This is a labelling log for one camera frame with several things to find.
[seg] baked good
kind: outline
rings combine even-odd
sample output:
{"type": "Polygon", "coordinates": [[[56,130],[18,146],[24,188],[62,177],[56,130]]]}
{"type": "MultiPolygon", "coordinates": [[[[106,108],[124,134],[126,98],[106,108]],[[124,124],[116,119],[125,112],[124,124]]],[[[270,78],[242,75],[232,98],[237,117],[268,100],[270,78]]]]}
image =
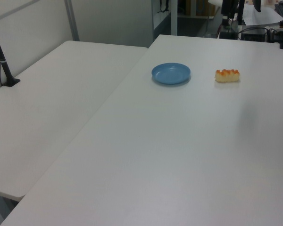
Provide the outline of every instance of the baked good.
{"type": "Polygon", "coordinates": [[[240,77],[240,73],[238,70],[217,70],[215,74],[215,79],[217,82],[232,82],[238,81],[240,77]]]}

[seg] blue plate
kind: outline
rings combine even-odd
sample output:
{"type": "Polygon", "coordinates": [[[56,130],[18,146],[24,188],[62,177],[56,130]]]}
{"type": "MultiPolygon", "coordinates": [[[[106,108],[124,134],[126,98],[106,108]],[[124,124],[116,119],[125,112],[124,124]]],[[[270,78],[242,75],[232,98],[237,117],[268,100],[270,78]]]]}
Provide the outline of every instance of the blue plate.
{"type": "Polygon", "coordinates": [[[178,84],[190,79],[191,71],[186,65],[166,63],[152,70],[154,80],[164,84],[178,84]]]}

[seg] metal stand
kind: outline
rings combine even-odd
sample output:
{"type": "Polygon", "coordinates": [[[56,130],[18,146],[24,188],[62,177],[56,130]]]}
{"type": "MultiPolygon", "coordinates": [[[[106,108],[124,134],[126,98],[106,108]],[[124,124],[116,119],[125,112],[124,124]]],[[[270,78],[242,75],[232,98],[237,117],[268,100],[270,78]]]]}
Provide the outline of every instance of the metal stand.
{"type": "Polygon", "coordinates": [[[1,46],[0,46],[0,63],[2,65],[2,68],[3,68],[5,76],[6,76],[6,83],[4,83],[3,86],[12,87],[15,84],[17,84],[18,82],[20,82],[20,79],[15,79],[11,75],[11,72],[10,72],[9,67],[8,67],[8,63],[6,62],[6,59],[4,57],[1,46]]]}

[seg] wall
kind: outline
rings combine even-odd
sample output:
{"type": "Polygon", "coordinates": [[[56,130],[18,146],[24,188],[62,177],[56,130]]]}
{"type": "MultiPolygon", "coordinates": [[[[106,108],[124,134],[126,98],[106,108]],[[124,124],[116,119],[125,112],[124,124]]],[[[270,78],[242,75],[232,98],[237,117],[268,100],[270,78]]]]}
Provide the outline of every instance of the wall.
{"type": "Polygon", "coordinates": [[[149,47],[151,0],[73,0],[81,41],[149,47]]]}
{"type": "Polygon", "coordinates": [[[63,0],[40,0],[0,19],[0,44],[13,76],[67,40],[72,35],[63,0]]]}
{"type": "MultiPolygon", "coordinates": [[[[162,0],[162,10],[166,8],[166,0],[162,0]]],[[[160,11],[159,0],[152,0],[153,10],[153,27],[154,29],[170,14],[170,11],[164,13],[158,13],[160,11]]],[[[169,0],[169,10],[171,10],[171,0],[169,0]]]]}

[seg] table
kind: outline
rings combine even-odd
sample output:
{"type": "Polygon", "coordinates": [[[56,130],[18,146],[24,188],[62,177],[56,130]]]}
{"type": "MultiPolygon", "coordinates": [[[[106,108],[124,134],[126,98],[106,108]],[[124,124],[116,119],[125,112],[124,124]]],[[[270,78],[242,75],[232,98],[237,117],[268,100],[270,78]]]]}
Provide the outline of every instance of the table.
{"type": "Polygon", "coordinates": [[[0,88],[0,195],[21,200],[145,51],[67,41],[0,88]]]}
{"type": "Polygon", "coordinates": [[[283,50],[159,36],[11,225],[283,226],[283,50]],[[191,80],[155,83],[165,62],[189,66],[191,80]],[[224,68],[241,81],[215,82],[224,68]]]}

